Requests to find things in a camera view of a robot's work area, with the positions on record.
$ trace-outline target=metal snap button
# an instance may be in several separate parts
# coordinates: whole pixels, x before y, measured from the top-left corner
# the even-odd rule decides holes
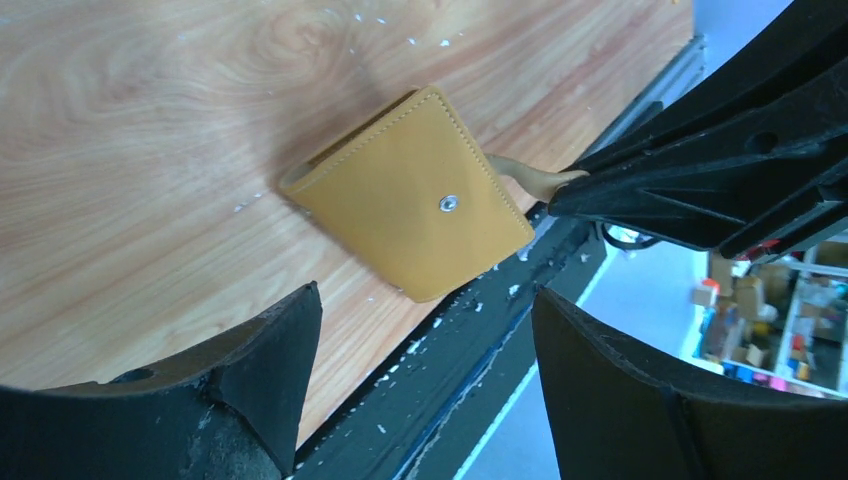
[[[456,195],[448,195],[439,202],[439,208],[443,212],[452,212],[456,210],[457,205],[459,205],[459,198]]]

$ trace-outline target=yellow leather wallet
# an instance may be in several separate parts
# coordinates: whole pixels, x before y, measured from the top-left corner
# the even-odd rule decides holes
[[[534,237],[434,86],[409,92],[307,165],[282,192],[416,302],[460,287]]]

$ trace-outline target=cardboard box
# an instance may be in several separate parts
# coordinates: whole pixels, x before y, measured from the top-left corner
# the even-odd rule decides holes
[[[698,285],[692,289],[692,303],[702,307],[712,307],[718,298],[715,288],[708,285]]]
[[[748,347],[748,351],[745,355],[745,361],[759,368],[763,366],[763,360],[765,360],[766,355],[768,355],[768,350],[760,350],[756,346],[751,345]]]
[[[819,265],[848,267],[848,244],[841,242],[822,242],[816,249],[814,260]]]
[[[792,350],[789,352],[789,358],[798,360],[799,362],[805,362],[807,361],[807,349],[803,348],[801,350]]]
[[[740,278],[736,282],[734,291],[736,292],[739,315],[746,320],[759,320],[760,311],[762,311],[765,303],[763,281],[755,276]]]
[[[720,286],[719,295],[733,295],[733,260],[727,260],[717,253],[710,254],[710,278]]]
[[[813,337],[841,343],[842,338],[838,335],[837,329],[833,327],[834,324],[832,321],[819,317],[816,319],[815,328],[813,328]]]
[[[833,279],[827,275],[812,274],[810,276],[810,283],[813,285],[820,285],[822,287],[830,287],[833,284]]]
[[[822,308],[812,303],[802,302],[801,303],[801,311],[799,312],[802,317],[811,317],[811,318],[819,318],[821,316]]]
[[[745,359],[748,357],[748,349],[745,347],[736,347],[733,349],[733,354],[730,356],[730,359],[734,362],[744,363]]]
[[[789,306],[792,300],[792,291],[789,289],[791,270],[788,266],[774,263],[760,265],[757,276],[763,281],[766,303]]]

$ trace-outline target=screw hole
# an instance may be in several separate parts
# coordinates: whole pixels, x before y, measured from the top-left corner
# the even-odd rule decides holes
[[[148,379],[153,375],[156,375],[156,372],[149,368],[136,368],[135,370],[130,370],[129,372],[122,373],[116,379],[112,380],[109,383],[137,382],[139,380]]]
[[[439,208],[441,208],[443,212],[452,212],[456,210],[456,206],[458,204],[459,199],[456,198],[456,195],[448,195],[439,202]]]
[[[772,132],[760,132],[748,139],[745,149],[750,153],[766,155],[777,147],[779,139]]]

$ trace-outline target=cable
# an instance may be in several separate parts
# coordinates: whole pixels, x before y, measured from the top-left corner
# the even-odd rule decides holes
[[[609,233],[610,227],[612,227],[612,225],[602,224],[601,225],[601,235],[603,235],[604,240],[606,240],[610,245],[612,245],[613,247],[615,247],[619,250],[625,250],[625,251],[645,250],[647,248],[651,248],[654,245],[660,243],[659,238],[653,238],[653,237],[647,238],[647,239],[644,239],[644,240],[635,241],[635,242],[623,242],[623,241],[613,237]]]

